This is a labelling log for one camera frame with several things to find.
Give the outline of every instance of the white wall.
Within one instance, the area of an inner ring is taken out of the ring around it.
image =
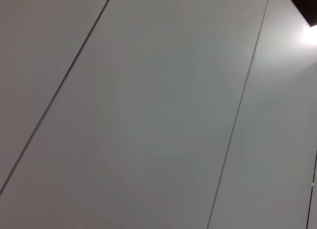
[[[110,0],[0,227],[206,229],[267,0]]]
[[[317,46],[303,43],[305,28],[291,0],[269,0],[209,229],[306,228]]]
[[[0,188],[107,0],[0,0]]]

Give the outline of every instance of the gray line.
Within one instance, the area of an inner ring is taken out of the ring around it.
[[[212,216],[213,208],[214,208],[214,205],[215,205],[215,202],[216,202],[216,198],[217,198],[217,195],[218,195],[218,190],[219,190],[219,186],[220,186],[220,182],[221,182],[221,178],[222,178],[222,173],[223,173],[224,165],[225,165],[225,163],[226,163],[226,159],[227,159],[229,147],[230,147],[230,144],[231,144],[231,139],[232,139],[234,127],[236,126],[237,117],[238,117],[238,113],[239,113],[239,110],[240,110],[240,106],[241,106],[241,102],[242,102],[244,90],[245,90],[245,88],[246,88],[246,84],[247,84],[247,80],[248,80],[248,77],[249,77],[250,69],[251,69],[251,66],[252,66],[252,63],[253,63],[253,60],[254,60],[254,54],[255,54],[256,49],[257,49],[257,46],[258,46],[258,40],[259,40],[259,37],[260,37],[260,33],[261,33],[261,29],[262,29],[262,25],[263,25],[263,21],[264,21],[266,9],[267,9],[267,4],[268,4],[268,0],[266,1],[266,5],[265,5],[265,9],[264,9],[264,14],[263,14],[262,22],[261,22],[261,25],[260,25],[260,29],[259,29],[259,33],[258,33],[256,45],[254,46],[254,50],[253,50],[253,54],[252,54],[250,66],[249,66],[249,69],[248,69],[246,81],[245,81],[244,86],[243,86],[243,90],[242,90],[242,94],[241,94],[241,98],[240,98],[240,102],[239,102],[237,114],[236,114],[236,117],[235,117],[235,120],[234,120],[234,123],[233,123],[233,127],[232,127],[232,131],[231,131],[231,136],[230,136],[230,139],[229,139],[229,144],[228,144],[226,156],[225,156],[224,161],[223,161],[223,164],[222,164],[222,169],[221,169],[221,173],[220,173],[220,177],[219,177],[219,181],[218,181],[218,186],[217,186],[216,194],[214,195],[214,199],[213,199],[213,203],[212,203],[212,208],[211,208],[211,212],[210,212],[210,216],[209,216],[209,220],[208,220],[208,224],[207,224],[207,229],[209,228],[209,225],[210,225],[211,216]]]
[[[49,111],[49,108],[50,108],[51,105],[53,104],[53,102],[54,102],[54,100],[55,100],[57,94],[59,93],[59,91],[60,91],[62,85],[64,84],[66,78],[68,77],[68,75],[69,75],[69,73],[70,73],[72,67],[74,66],[75,62],[77,61],[77,58],[79,57],[81,51],[83,50],[83,48],[84,48],[84,46],[85,46],[87,40],[89,39],[91,33],[93,32],[93,30],[94,30],[96,24],[98,23],[98,21],[99,21],[101,15],[103,14],[103,12],[104,12],[106,6],[108,5],[109,1],[110,1],[110,0],[107,0],[106,3],[105,3],[105,5],[103,6],[103,8],[102,8],[100,14],[98,15],[98,17],[97,17],[96,21],[94,22],[92,28],[90,29],[90,31],[89,31],[87,37],[85,38],[83,44],[80,46],[80,49],[79,49],[79,51],[77,52],[77,54],[76,54],[74,60],[72,61],[71,65],[69,66],[69,68],[68,68],[68,70],[67,70],[65,76],[64,76],[63,79],[61,80],[61,82],[60,82],[58,88],[56,89],[56,91],[55,91],[53,97],[51,98],[49,104],[47,105],[47,107],[46,107],[44,113],[43,113],[42,116],[40,117],[40,119],[39,119],[37,125],[35,126],[33,132],[31,133],[29,139],[27,140],[25,146],[23,147],[23,149],[22,149],[22,151],[21,151],[19,157],[18,157],[17,160],[15,161],[15,163],[14,163],[14,165],[13,165],[13,167],[12,167],[10,173],[9,173],[9,175],[8,175],[7,178],[5,179],[5,182],[4,182],[3,186],[2,186],[1,189],[0,189],[0,197],[1,197],[1,195],[2,195],[2,193],[3,193],[3,191],[4,191],[4,189],[5,189],[5,187],[6,187],[7,184],[9,183],[9,181],[10,181],[10,179],[11,179],[11,177],[12,177],[12,175],[13,175],[15,169],[16,169],[16,167],[18,166],[19,162],[21,161],[21,159],[22,159],[22,157],[23,157],[23,155],[24,155],[24,153],[25,153],[27,147],[29,146],[30,142],[32,141],[32,139],[33,139],[33,137],[34,137],[36,131],[39,129],[41,123],[43,122],[43,120],[44,120],[44,118],[45,118],[47,112]]]

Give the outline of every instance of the vertical gap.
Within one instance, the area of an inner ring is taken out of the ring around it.
[[[91,33],[93,32],[93,30],[94,30],[96,24],[98,23],[98,21],[99,21],[101,15],[103,14],[103,12],[104,12],[106,6],[108,5],[109,1],[110,1],[110,0],[107,0],[106,3],[105,3],[105,5],[103,6],[101,12],[99,13],[97,19],[95,20],[95,22],[94,22],[92,28],[90,29],[90,31],[89,31],[87,37],[85,38],[83,44],[80,46],[80,49],[79,49],[79,51],[77,52],[77,54],[76,54],[74,60],[73,60],[72,63],[70,64],[70,66],[69,66],[69,68],[68,68],[68,70],[67,70],[65,76],[64,76],[63,79],[61,80],[61,82],[60,82],[58,88],[56,89],[56,91],[55,91],[53,97],[51,98],[49,104],[47,105],[47,107],[46,107],[44,113],[43,113],[42,116],[40,117],[40,119],[39,119],[37,125],[35,126],[33,132],[31,133],[29,139],[27,140],[25,146],[23,147],[23,149],[22,149],[20,155],[18,156],[17,160],[15,161],[15,163],[14,163],[14,165],[13,165],[13,167],[12,167],[10,173],[9,173],[9,175],[8,175],[7,178],[5,179],[5,182],[4,182],[3,186],[2,186],[1,189],[0,189],[0,197],[1,197],[1,195],[2,195],[2,193],[3,193],[3,191],[4,191],[4,189],[5,189],[5,187],[7,186],[8,182],[10,181],[10,179],[11,179],[11,177],[12,177],[12,175],[13,175],[15,169],[17,168],[19,162],[21,161],[21,159],[22,159],[22,157],[23,157],[23,155],[24,155],[24,153],[25,153],[27,147],[29,146],[30,142],[32,141],[32,139],[33,139],[33,137],[34,137],[36,131],[37,131],[38,128],[40,127],[41,123],[43,122],[43,120],[44,120],[44,118],[45,118],[47,112],[49,111],[49,108],[51,107],[52,103],[54,102],[54,100],[55,100],[55,98],[56,98],[58,92],[60,91],[62,85],[64,84],[66,78],[68,77],[68,75],[69,75],[69,73],[70,73],[72,67],[74,66],[75,62],[77,61],[77,58],[79,57],[81,51],[83,50],[83,48],[84,48],[84,46],[85,46],[87,40],[89,39]]]
[[[247,84],[247,80],[248,80],[248,77],[249,77],[250,69],[251,69],[251,66],[252,66],[252,63],[253,63],[253,60],[254,60],[254,54],[255,54],[256,49],[257,49],[257,46],[258,46],[258,41],[259,41],[259,37],[260,37],[260,33],[261,33],[263,21],[264,21],[266,9],[267,9],[267,4],[268,4],[268,0],[266,1],[266,5],[265,5],[265,9],[264,9],[262,21],[261,21],[261,24],[260,24],[260,29],[259,29],[257,41],[256,41],[256,44],[255,44],[255,46],[254,46],[254,50],[253,50],[253,54],[252,54],[252,57],[251,57],[250,66],[249,66],[248,73],[247,73],[247,76],[246,76],[246,80],[245,80],[245,82],[244,82],[244,86],[243,86],[243,89],[242,89],[242,94],[241,94],[240,102],[239,102],[239,105],[238,105],[238,110],[237,110],[237,113],[236,113],[236,117],[235,117],[235,119],[234,119],[234,123],[233,123],[232,131],[231,131],[231,136],[230,136],[230,139],[229,139],[229,143],[228,143],[226,155],[225,155],[225,157],[224,157],[224,161],[223,161],[223,164],[222,164],[222,169],[221,169],[221,173],[220,173],[220,177],[219,177],[219,181],[218,181],[218,185],[217,185],[217,190],[216,190],[216,193],[215,193],[215,195],[214,195],[214,199],[213,199],[213,203],[212,203],[212,207],[211,207],[211,212],[210,212],[209,219],[208,219],[207,229],[209,228],[209,225],[210,225],[211,216],[212,216],[214,204],[215,204],[215,202],[216,202],[216,198],[217,198],[217,195],[218,195],[218,190],[219,190],[219,186],[220,186],[220,182],[221,182],[221,178],[222,178],[222,173],[223,173],[224,165],[225,165],[225,163],[226,163],[226,159],[227,159],[229,147],[230,147],[230,144],[231,144],[231,139],[232,139],[234,127],[235,127],[236,122],[237,122],[237,117],[238,117],[238,113],[239,113],[239,110],[240,110],[240,106],[241,106],[241,102],[242,102],[242,97],[243,97],[243,94],[244,94],[244,90],[245,90],[245,88],[246,88],[246,84]]]
[[[315,181],[315,172],[316,172],[316,162],[317,162],[317,152],[316,152],[316,158],[315,158],[314,176],[313,176],[313,183],[312,183],[311,199],[310,199],[310,201],[309,201],[309,208],[308,208],[308,216],[307,216],[306,229],[308,229],[309,214],[310,214],[310,212],[311,212],[311,203],[312,203],[312,196],[313,196],[313,189],[314,189],[314,181]]]

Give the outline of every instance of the bright light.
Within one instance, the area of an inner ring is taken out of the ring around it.
[[[317,25],[304,28],[303,42],[310,45],[317,45]]]

